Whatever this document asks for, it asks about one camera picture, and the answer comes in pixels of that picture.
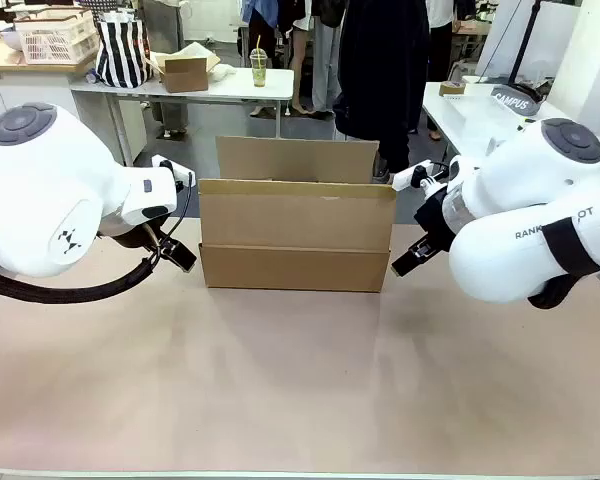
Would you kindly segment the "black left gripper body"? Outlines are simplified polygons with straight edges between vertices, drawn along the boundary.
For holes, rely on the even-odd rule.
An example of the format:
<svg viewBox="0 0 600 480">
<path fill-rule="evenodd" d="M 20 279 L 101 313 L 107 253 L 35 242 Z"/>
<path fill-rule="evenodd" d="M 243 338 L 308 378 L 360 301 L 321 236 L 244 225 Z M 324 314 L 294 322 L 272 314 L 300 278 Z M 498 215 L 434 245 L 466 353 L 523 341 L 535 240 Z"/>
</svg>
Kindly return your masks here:
<svg viewBox="0 0 600 480">
<path fill-rule="evenodd" d="M 112 212 L 102 218 L 97 236 L 112 238 L 124 248 L 144 248 L 155 252 L 160 241 L 166 236 L 161 227 L 168 218 L 169 215 L 165 214 L 139 225 L 131 225 L 119 212 Z"/>
</svg>

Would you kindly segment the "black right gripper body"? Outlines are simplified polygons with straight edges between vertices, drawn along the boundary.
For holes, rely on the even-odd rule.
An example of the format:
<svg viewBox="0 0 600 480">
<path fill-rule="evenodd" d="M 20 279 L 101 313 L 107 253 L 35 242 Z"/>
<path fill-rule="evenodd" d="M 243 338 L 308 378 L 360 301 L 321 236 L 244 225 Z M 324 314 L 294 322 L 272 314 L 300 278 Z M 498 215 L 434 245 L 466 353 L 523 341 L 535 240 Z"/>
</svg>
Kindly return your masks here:
<svg viewBox="0 0 600 480">
<path fill-rule="evenodd" d="M 416 211 L 414 218 L 426 232 L 425 238 L 430 247 L 438 251 L 448 251 L 453 242 L 453 231 L 443 215 L 443 202 L 447 188 L 442 187 L 431 195 Z"/>
</svg>

